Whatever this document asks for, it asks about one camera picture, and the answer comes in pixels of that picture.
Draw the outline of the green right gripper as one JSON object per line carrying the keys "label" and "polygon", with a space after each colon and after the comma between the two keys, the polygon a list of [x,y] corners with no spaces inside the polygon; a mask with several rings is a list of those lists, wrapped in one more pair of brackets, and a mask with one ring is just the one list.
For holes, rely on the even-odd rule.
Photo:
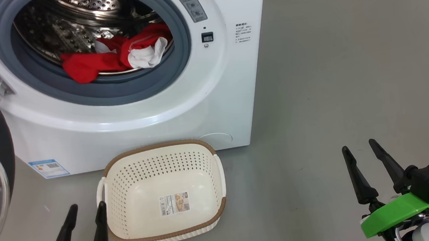
{"label": "green right gripper", "polygon": [[346,162],[346,167],[352,181],[358,203],[369,205],[371,214],[361,222],[361,229],[367,239],[378,235],[404,220],[423,212],[429,208],[429,203],[424,202],[414,194],[409,193],[409,188],[405,183],[404,169],[393,157],[383,149],[383,147],[373,138],[369,141],[376,158],[380,160],[389,177],[393,182],[393,189],[399,196],[388,204],[378,200],[378,192],[372,188],[357,166],[357,161],[347,146],[342,148],[342,154]]}

